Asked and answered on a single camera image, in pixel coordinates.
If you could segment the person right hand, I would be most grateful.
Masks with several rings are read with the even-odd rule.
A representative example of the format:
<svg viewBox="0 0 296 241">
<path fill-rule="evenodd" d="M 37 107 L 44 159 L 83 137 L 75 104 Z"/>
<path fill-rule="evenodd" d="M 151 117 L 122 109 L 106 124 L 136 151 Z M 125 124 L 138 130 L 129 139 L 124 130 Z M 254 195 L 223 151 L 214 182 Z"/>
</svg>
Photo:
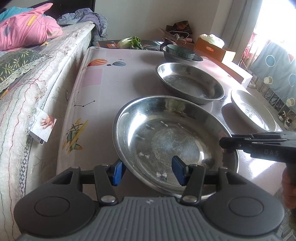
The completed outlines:
<svg viewBox="0 0 296 241">
<path fill-rule="evenodd" d="M 283 198 L 285 206 L 292 210 L 295 209 L 296 206 L 296 196 L 295 196 L 295 185 L 292 184 L 289 174 L 287 173 L 287 168 L 284 169 L 282 173 L 282 182 L 283 188 Z"/>
</svg>

